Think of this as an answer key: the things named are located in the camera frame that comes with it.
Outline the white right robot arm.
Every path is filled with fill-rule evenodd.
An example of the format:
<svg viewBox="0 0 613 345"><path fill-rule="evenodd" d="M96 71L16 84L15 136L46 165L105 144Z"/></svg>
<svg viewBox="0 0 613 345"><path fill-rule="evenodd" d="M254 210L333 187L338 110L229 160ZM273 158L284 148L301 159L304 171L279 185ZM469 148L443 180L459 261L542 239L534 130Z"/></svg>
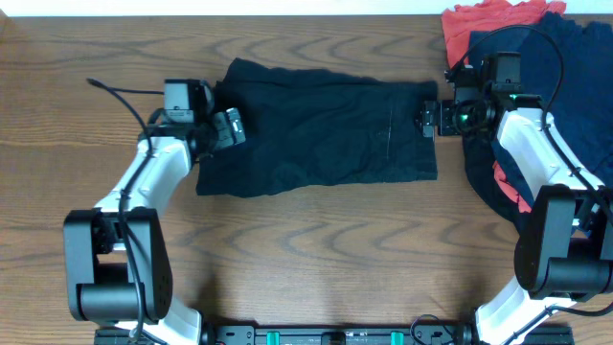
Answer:
<svg viewBox="0 0 613 345"><path fill-rule="evenodd" d="M453 135L493 133L534 199L514 250L513 277L457 329L455 343L524 344L558 312L598 317L612 311L576 307L612 290L612 191L581 172L539 97L426 101L416 125L426 138L445 127Z"/></svg>

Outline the black shorts white waistband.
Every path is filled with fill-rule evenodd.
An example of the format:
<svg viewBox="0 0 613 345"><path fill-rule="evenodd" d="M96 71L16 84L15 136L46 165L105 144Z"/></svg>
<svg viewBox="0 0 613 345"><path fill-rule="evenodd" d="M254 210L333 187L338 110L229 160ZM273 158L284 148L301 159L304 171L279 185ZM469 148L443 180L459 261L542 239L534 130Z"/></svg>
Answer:
<svg viewBox="0 0 613 345"><path fill-rule="evenodd" d="M414 120L433 81L385 82L235 59L214 88L246 140L201 161L200 196L275 195L309 185L434 180L435 147Z"/></svg>

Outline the black garment in pile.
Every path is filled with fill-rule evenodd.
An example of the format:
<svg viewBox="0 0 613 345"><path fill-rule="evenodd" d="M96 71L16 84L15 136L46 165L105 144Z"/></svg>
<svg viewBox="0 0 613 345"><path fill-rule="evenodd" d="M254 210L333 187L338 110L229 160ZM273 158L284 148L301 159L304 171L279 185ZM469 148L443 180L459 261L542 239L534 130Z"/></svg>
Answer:
<svg viewBox="0 0 613 345"><path fill-rule="evenodd" d="M476 194L496 214L511 222L517 232L521 232L528 218L519 212L518 205L512 202L501 190L494 179L494 153L487 136L468 136L463 138L465 173Z"/></svg>

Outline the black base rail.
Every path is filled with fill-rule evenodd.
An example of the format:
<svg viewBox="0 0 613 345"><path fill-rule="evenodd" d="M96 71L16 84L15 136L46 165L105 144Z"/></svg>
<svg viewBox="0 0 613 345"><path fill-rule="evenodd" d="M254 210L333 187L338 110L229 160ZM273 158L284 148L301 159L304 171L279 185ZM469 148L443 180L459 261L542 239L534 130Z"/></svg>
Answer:
<svg viewBox="0 0 613 345"><path fill-rule="evenodd" d="M486 344L477 342L468 335L467 327L461 327L461 334L451 324L443 326L433 323L418 324L410 328L254 328L252 326L220 326L214 331L205 331L199 344L221 345L411 345L411 344ZM177 344L145 335L137 343L130 343L128 331L100 329L95 331L93 344ZM523 343L529 345L573 345L572 329L566 326L537 327L526 334Z"/></svg>

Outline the red garment in pile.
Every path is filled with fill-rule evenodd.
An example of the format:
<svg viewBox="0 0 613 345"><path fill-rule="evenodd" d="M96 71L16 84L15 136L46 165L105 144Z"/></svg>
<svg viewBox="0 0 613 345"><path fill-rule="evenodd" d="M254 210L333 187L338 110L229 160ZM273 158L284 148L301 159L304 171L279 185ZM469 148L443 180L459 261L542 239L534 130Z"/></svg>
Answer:
<svg viewBox="0 0 613 345"><path fill-rule="evenodd" d="M470 34L488 32L514 24L535 24L546 12L563 14L566 3L563 1L531 0L516 5L506 0L486 0L479 4L457 5L442 14L443 37L449 66L454 66L469 47ZM506 172L494 162L494 179L503 193L518 205L521 214L532 210L526 199L508 181Z"/></svg>

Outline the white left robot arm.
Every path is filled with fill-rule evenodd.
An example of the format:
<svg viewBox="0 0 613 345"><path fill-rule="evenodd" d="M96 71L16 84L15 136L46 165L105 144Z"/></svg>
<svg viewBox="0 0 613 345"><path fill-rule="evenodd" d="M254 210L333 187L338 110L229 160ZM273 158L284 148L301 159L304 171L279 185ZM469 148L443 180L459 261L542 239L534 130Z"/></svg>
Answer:
<svg viewBox="0 0 613 345"><path fill-rule="evenodd" d="M214 328L173 294L160 219L199 157L244 142L241 117L229 108L186 122L158 109L142 127L118 184L65 218L68 309L100 325L98 344L213 344Z"/></svg>

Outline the navy blue garment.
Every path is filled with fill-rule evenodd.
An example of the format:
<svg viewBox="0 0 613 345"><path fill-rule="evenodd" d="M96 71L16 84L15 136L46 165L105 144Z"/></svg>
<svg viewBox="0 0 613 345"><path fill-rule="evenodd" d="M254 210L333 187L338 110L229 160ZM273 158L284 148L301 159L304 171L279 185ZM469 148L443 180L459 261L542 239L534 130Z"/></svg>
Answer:
<svg viewBox="0 0 613 345"><path fill-rule="evenodd" d="M600 22L581 27L556 13L545 14L529 31L488 36L473 32L468 60L479 66L497 52L521 55L521 83L528 94L551 101L555 125L587 170L612 184L612 28ZM498 164L527 202L532 195L511 157L487 133Z"/></svg>

